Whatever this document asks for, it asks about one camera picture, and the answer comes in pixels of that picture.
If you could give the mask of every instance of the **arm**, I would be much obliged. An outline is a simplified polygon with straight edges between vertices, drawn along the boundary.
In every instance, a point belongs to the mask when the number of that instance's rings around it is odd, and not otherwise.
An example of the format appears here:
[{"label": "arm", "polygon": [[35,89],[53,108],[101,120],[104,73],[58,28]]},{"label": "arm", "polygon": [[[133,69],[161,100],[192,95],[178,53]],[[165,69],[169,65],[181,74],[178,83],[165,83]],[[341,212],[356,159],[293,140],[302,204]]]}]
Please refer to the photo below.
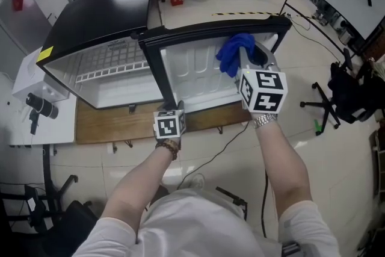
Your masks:
[{"label": "arm", "polygon": [[309,176],[301,157],[289,144],[277,122],[263,125],[256,132],[280,217],[291,205],[312,200]]},{"label": "arm", "polygon": [[122,220],[137,232],[144,208],[154,197],[172,159],[173,155],[168,149],[155,149],[118,183],[102,217]]}]

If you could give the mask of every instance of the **shoe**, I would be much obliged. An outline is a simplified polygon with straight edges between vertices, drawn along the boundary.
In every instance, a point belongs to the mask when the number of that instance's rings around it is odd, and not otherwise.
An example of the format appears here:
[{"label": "shoe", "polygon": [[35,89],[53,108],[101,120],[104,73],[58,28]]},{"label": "shoe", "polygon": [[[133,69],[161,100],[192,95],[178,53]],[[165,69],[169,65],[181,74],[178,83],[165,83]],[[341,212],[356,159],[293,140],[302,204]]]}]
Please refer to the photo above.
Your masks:
[{"label": "shoe", "polygon": [[201,173],[198,173],[190,180],[188,188],[198,188],[202,190],[205,187],[205,182],[205,176],[203,176]]}]

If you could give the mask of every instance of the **black chair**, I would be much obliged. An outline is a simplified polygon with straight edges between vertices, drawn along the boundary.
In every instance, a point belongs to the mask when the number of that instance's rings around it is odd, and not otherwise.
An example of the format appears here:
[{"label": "black chair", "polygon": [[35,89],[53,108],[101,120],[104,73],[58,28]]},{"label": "black chair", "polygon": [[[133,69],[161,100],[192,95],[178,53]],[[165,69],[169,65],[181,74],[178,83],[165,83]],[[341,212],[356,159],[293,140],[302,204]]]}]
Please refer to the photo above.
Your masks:
[{"label": "black chair", "polygon": [[341,122],[339,119],[348,123],[354,123],[359,120],[361,122],[370,118],[373,113],[384,106],[385,100],[383,93],[385,92],[385,83],[379,77],[371,78],[371,72],[369,77],[365,77],[364,83],[359,84],[359,79],[362,77],[361,71],[368,64],[360,69],[356,78],[352,77],[347,69],[352,71],[353,65],[350,59],[348,49],[343,50],[345,62],[340,66],[338,63],[331,64],[331,80],[328,83],[328,87],[332,90],[333,95],[329,100],[322,88],[317,82],[312,84],[313,89],[318,89],[319,94],[322,97],[322,102],[301,102],[300,106],[305,107],[321,107],[325,110],[324,118],[322,121],[322,128],[316,132],[319,136],[325,131],[326,123],[329,114],[331,114],[336,121],[334,128],[337,129]]},{"label": "black chair", "polygon": [[71,257],[87,239],[94,228],[97,217],[87,205],[73,201],[63,213],[60,221],[40,234],[13,232],[20,256]]}]

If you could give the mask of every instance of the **yellow label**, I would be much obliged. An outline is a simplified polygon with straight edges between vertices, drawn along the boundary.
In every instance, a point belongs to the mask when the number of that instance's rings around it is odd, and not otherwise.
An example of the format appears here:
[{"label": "yellow label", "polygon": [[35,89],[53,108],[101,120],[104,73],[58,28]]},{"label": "yellow label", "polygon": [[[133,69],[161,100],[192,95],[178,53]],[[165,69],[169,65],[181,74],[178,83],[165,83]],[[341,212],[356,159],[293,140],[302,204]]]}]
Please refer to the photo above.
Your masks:
[{"label": "yellow label", "polygon": [[54,47],[51,46],[50,48],[47,48],[45,51],[40,52],[40,54],[37,57],[36,63],[50,56],[53,49]]}]

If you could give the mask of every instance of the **wooden board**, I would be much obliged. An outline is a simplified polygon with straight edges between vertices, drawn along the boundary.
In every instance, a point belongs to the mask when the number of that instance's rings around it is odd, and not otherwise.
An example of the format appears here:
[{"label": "wooden board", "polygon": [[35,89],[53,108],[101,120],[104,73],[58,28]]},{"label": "wooden board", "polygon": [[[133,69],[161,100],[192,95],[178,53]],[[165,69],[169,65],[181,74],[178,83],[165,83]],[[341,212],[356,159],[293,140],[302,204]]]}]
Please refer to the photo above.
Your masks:
[{"label": "wooden board", "polygon": [[[78,144],[109,143],[153,137],[153,112],[161,103],[137,106],[133,114],[128,107],[111,110],[94,110],[78,101],[76,116],[76,142]],[[250,120],[248,111],[240,102],[186,115],[188,132],[232,125]]]}]

